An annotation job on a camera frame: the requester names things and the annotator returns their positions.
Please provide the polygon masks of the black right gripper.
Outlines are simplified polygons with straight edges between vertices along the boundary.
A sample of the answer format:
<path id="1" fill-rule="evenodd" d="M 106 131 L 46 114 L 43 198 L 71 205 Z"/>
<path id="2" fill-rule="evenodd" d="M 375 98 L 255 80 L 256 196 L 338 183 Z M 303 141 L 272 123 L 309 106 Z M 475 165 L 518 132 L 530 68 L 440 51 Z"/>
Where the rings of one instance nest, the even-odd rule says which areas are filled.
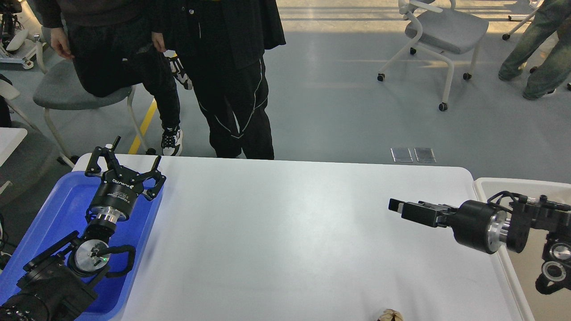
<path id="1" fill-rule="evenodd" d="M 507 243 L 509 219 L 505 210 L 474 200 L 459 208 L 425 201 L 406 202 L 391 198 L 388 209 L 428 227 L 451 227 L 455 240 L 469 248 L 493 254 Z"/>

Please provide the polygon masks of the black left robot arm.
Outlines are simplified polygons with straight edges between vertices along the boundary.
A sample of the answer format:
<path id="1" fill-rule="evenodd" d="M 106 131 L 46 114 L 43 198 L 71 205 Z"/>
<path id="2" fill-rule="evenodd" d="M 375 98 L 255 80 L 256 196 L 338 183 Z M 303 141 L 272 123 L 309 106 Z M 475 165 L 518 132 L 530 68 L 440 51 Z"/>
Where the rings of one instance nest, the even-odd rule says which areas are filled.
<path id="1" fill-rule="evenodd" d="M 124 305 L 161 202 L 157 156 L 140 173 L 96 147 L 63 177 L 1 275 L 3 321 L 102 321 Z"/>

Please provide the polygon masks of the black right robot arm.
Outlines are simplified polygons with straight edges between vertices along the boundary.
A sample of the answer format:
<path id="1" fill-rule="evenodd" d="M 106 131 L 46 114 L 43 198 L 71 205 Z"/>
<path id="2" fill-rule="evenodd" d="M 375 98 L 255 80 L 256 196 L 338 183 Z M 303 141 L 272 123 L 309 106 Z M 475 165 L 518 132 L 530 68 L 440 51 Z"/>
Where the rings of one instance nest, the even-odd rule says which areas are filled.
<path id="1" fill-rule="evenodd" d="M 569 204 L 551 201 L 546 195 L 531 198 L 501 191 L 485 202 L 467 200 L 459 207 L 391 198 L 388 209 L 428 227 L 450 227 L 456 242 L 487 254 L 496 253 L 501 246 L 521 253 L 531 230 L 544 231 L 535 289 L 550 295 L 571 288 Z"/>

